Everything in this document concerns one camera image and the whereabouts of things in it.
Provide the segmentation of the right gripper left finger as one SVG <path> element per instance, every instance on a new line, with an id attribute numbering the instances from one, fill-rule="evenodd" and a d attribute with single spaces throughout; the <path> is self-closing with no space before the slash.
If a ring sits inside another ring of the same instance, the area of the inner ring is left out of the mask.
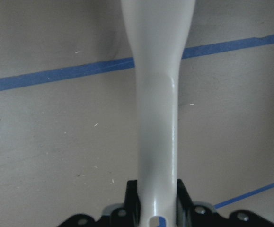
<path id="1" fill-rule="evenodd" d="M 137 181 L 129 180 L 126 185 L 124 202 L 105 207 L 101 218 L 94 220 L 87 214 L 76 214 L 59 226 L 61 227 L 137 227 L 140 221 L 140 201 Z"/>

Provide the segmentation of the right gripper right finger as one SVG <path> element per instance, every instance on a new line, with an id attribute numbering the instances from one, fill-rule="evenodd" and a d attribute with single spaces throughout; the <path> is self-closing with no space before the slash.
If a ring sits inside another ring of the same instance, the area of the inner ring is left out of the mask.
<path id="1" fill-rule="evenodd" d="M 225 218 L 209 203 L 190 198 L 181 179 L 177 180 L 176 225 L 178 227 L 274 227 L 274 223 L 249 210 L 236 210 Z"/>

